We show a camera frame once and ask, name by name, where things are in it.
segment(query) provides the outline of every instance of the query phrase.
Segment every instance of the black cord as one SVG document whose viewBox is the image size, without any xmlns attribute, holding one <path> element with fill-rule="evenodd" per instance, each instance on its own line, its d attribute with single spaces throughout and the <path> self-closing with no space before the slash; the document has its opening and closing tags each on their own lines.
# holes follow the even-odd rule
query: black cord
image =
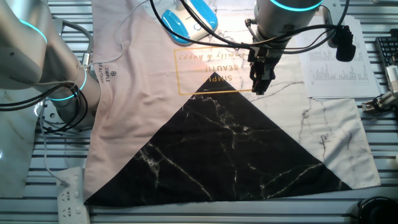
<svg viewBox="0 0 398 224">
<path fill-rule="evenodd" d="M 80 123 L 86 118 L 86 116 L 87 116 L 87 113 L 88 113 L 88 102 L 87 102 L 86 96 L 85 96 L 82 92 L 80 92 L 80 95 L 81 95 L 81 97 L 83 97 L 83 100 L 85 101 L 85 113 L 83 114 L 83 116 L 82 116 L 74 125 L 70 126 L 70 127 L 67 128 L 65 131 L 68 131 L 69 129 L 72 129 L 72 128 L 76 127 L 76 126 L 77 126 L 78 124 L 80 124 Z"/>
<path fill-rule="evenodd" d="M 80 112 L 80 109 L 81 109 L 80 99 L 77 98 L 76 99 L 76 106 L 75 106 L 75 114 L 73 115 L 72 119 L 66 125 L 62 126 L 61 128 L 58 128 L 56 130 L 52 130 L 50 128 L 45 128 L 44 127 L 44 129 L 47 131 L 46 134 L 55 134 L 55 133 L 58 133 L 58 132 L 68 131 L 68 130 L 78 126 L 86 118 L 86 116 L 88 114 L 88 102 L 87 102 L 86 96 L 81 92 L 81 90 L 79 90 L 78 88 L 77 88 L 77 90 L 78 90 L 78 95 L 80 95 L 83 98 L 84 103 L 85 103 L 85 112 L 84 112 L 83 116 L 75 124 L 72 124 L 72 122 L 77 119 L 77 116 L 78 116 L 78 114 Z"/>
<path fill-rule="evenodd" d="M 192 8 L 185 2 L 185 0 L 181 0 L 181 3 L 183 4 L 184 8 L 188 11 L 188 13 L 193 17 L 193 19 L 202 27 L 204 28 L 208 33 L 210 33 L 211 35 L 213 35 L 214 37 L 216 37 L 217 39 L 226 42 L 229 45 L 243 45 L 243 46 L 250 46 L 250 47 L 262 47 L 262 45 L 264 44 L 269 44 L 271 42 L 275 42 L 275 41 L 279 41 L 279 40 L 284 40 L 286 38 L 292 37 L 293 35 L 299 34 L 301 32 L 305 32 L 308 30 L 313 30 L 313 29 L 322 29 L 322 28 L 326 28 L 326 29 L 340 29 L 340 25 L 332 25 L 332 24 L 321 24 L 321 25 L 315 25 L 315 26 L 309 26 L 309 27 L 303 27 L 301 29 L 297 29 L 297 30 L 293 30 L 291 32 L 288 32 L 284 35 L 278 36 L 278 37 L 274 37 L 271 39 L 267 39 L 267 40 L 263 40 L 260 42 L 256 42 L 253 44 L 246 44 L 246 43 L 236 43 L 230 40 L 226 40 L 222 37 L 220 37 L 219 35 L 217 35 L 216 33 L 213 32 L 213 30 L 211 30 L 199 17 L 198 15 L 192 10 Z"/>
<path fill-rule="evenodd" d="M 47 90 L 46 92 L 40 94 L 39 96 L 35 96 L 29 100 L 24 100 L 24 101 L 17 102 L 17 103 L 2 103 L 2 104 L 0 104 L 0 106 L 3 106 L 3 107 L 10 107 L 10 106 L 18 106 L 18 107 L 0 108 L 0 111 L 17 111 L 17 110 L 22 110 L 22 109 L 28 108 L 30 106 L 33 106 L 33 105 L 41 102 L 46 97 L 50 96 L 53 92 L 57 91 L 59 88 L 67 87 L 68 85 L 69 85 L 69 83 L 59 84 L 59 85 Z"/>
<path fill-rule="evenodd" d="M 244 48 L 244 47 L 250 47 L 249 44 L 239 44 L 230 40 L 225 39 L 224 37 L 219 36 L 216 34 L 213 29 L 210 29 L 202 19 L 192 10 L 192 8 L 185 2 L 185 0 L 180 0 L 184 8 L 188 11 L 188 13 L 192 16 L 192 18 L 203 28 L 207 31 L 207 33 L 211 34 L 213 37 L 219 39 L 220 41 L 227 43 L 231 46 L 235 46 L 236 48 Z"/>
<path fill-rule="evenodd" d="M 79 88 L 77 86 L 75 87 L 75 89 L 73 89 L 71 91 L 73 91 L 73 96 L 76 99 L 75 100 L 75 113 L 73 114 L 71 120 L 69 120 L 64 126 L 62 126 L 61 128 L 58 128 L 56 130 L 51 130 L 51 129 L 45 128 L 46 131 L 47 131 L 46 134 L 48 134 L 48 133 L 56 133 L 56 132 L 60 132 L 60 131 L 67 131 L 68 130 L 67 127 L 69 125 L 71 125 L 74 120 L 77 119 L 77 116 L 79 115 L 79 111 L 80 111 L 80 100 L 79 100 L 79 97 L 77 96 L 76 93 L 78 93 L 80 95 L 81 92 L 80 92 L 80 90 L 79 90 Z"/>
<path fill-rule="evenodd" d="M 375 97 L 375 98 L 373 99 L 373 102 L 372 102 L 373 108 L 374 108 L 376 111 L 380 112 L 380 113 L 391 111 L 391 110 L 392 110 L 392 107 L 391 107 L 391 106 L 390 106 L 388 109 L 383 109 L 383 108 L 381 108 L 381 107 L 379 106 L 378 99 L 379 99 L 380 97 L 382 97 L 382 96 L 383 96 L 383 95 L 379 95 L 379 96 L 377 96 L 377 97 Z"/>
<path fill-rule="evenodd" d="M 162 18 L 160 18 L 159 13 L 156 10 L 154 0 L 149 0 L 149 2 L 150 2 L 150 6 L 151 6 L 151 8 L 152 8 L 157 20 L 164 27 L 164 29 L 166 29 L 168 32 L 170 32 L 174 36 L 176 36 L 178 38 L 181 38 L 181 39 L 183 39 L 183 40 L 185 40 L 187 42 L 191 42 L 193 44 L 202 44 L 202 45 L 212 46 L 212 47 L 226 47 L 226 48 L 234 48 L 234 49 L 237 48 L 236 46 L 231 46 L 231 45 L 226 45 L 226 44 L 215 44 L 215 43 L 207 43 L 207 42 L 201 42 L 201 41 L 197 41 L 197 40 L 192 40 L 192 39 L 186 38 L 186 37 L 174 32 L 172 29 L 167 27 L 167 25 L 163 22 Z M 242 49 L 248 49 L 248 50 L 251 49 L 250 47 L 241 47 L 241 48 Z"/>
<path fill-rule="evenodd" d="M 73 23 L 73 22 L 66 21 L 65 19 L 62 19 L 62 22 L 65 24 L 65 26 L 71 27 L 75 30 L 82 32 L 88 38 L 88 47 L 87 47 L 86 53 L 89 53 L 89 54 L 92 53 L 94 40 L 93 40 L 93 36 L 90 34 L 90 32 L 88 32 L 86 29 L 82 28 L 82 26 L 79 26 L 78 24 Z"/>
<path fill-rule="evenodd" d="M 348 5 L 349 5 L 349 0 L 346 0 L 346 5 L 344 7 L 344 11 L 343 11 L 343 13 L 342 13 L 342 15 L 340 17 L 340 20 L 337 23 L 337 26 L 340 26 L 343 23 L 344 18 L 347 15 Z M 305 52 L 308 52 L 310 50 L 313 50 L 313 49 L 321 46 L 322 44 L 324 44 L 326 41 L 330 40 L 334 36 L 335 33 L 336 33 L 336 31 L 332 30 L 331 33 L 325 39 L 323 39 L 321 42 L 317 43 L 316 45 L 314 45 L 312 47 L 309 47 L 309 48 L 304 49 L 304 50 L 298 50 L 298 51 L 295 51 L 295 52 L 284 51 L 283 54 L 301 54 L 301 53 L 305 53 Z"/>
</svg>

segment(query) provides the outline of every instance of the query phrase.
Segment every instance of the metal table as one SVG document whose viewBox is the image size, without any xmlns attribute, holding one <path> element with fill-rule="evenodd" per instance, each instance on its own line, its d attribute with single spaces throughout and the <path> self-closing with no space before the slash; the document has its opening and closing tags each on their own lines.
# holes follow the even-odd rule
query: metal table
<svg viewBox="0 0 398 224">
<path fill-rule="evenodd" d="M 90 1 L 49 0 L 58 17 L 93 30 Z M 374 46 L 378 36 L 388 36 L 398 28 L 398 5 L 374 4 L 371 0 L 351 0 L 348 14 L 361 21 L 372 68 L 383 93 L 387 81 Z M 81 59 L 87 48 L 83 34 L 65 28 L 62 35 Z M 392 113 L 375 119 L 363 114 L 357 100 L 364 128 L 381 176 L 381 187 L 281 198 L 257 202 L 193 203 L 158 207 L 106 209 L 90 208 L 92 223 L 349 223 L 348 211 L 359 200 L 373 196 L 398 199 L 398 125 Z M 84 167 L 90 136 L 49 139 L 49 167 L 62 170 Z M 42 138 L 36 136 L 24 198 L 0 199 L 0 223 L 58 223 L 55 179 L 45 171 Z"/>
</svg>

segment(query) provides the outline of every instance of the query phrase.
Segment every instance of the white marble print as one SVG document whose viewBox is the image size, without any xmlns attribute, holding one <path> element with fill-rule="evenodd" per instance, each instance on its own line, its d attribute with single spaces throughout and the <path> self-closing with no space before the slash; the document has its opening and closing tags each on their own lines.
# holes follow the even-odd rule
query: white marble print
<svg viewBox="0 0 398 224">
<path fill-rule="evenodd" d="M 218 16 L 217 34 L 235 42 L 252 42 L 244 20 L 254 18 L 255 0 L 209 0 L 206 3 Z M 159 12 L 172 4 L 172 1 L 161 1 Z M 150 8 L 147 8 L 147 12 L 153 17 Z M 220 43 L 212 36 L 202 41 Z M 292 39 L 288 47 L 295 46 L 295 39 Z M 230 51 L 242 53 L 246 50 Z M 251 84 L 247 58 L 235 59 L 234 63 L 241 65 L 236 73 L 241 78 L 241 86 L 245 88 L 240 88 L 236 82 L 230 84 L 237 90 L 247 89 L 248 83 Z M 264 96 L 256 96 L 251 92 L 242 92 L 242 95 L 309 153 L 324 162 L 352 189 L 380 185 L 354 100 L 322 101 L 307 98 L 299 55 L 284 55 L 275 68 L 275 74 L 276 79 Z"/>
<path fill-rule="evenodd" d="M 0 90 L 1 103 L 15 103 L 40 94 L 37 90 Z M 0 198 L 24 194 L 34 146 L 38 105 L 0 112 Z"/>
</svg>

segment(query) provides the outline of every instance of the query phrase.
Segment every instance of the white electrical outlet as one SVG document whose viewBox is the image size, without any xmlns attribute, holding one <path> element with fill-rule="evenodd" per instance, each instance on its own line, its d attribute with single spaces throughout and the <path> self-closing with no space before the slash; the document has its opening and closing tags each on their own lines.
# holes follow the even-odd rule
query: white electrical outlet
<svg viewBox="0 0 398 224">
<path fill-rule="evenodd" d="M 57 176 L 69 183 L 65 187 L 57 180 L 59 224 L 90 224 L 90 215 L 83 199 L 83 169 L 74 167 L 61 170 Z"/>
</svg>

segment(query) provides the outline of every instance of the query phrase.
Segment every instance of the black triangle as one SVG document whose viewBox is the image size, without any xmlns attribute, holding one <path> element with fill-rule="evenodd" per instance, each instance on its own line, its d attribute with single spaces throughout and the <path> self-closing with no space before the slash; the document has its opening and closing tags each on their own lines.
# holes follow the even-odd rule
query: black triangle
<svg viewBox="0 0 398 224">
<path fill-rule="evenodd" d="M 219 78 L 212 74 L 197 92 L 235 90 Z M 87 202 L 121 207 L 349 189 L 240 93 L 213 93 L 193 95 Z"/>
</svg>

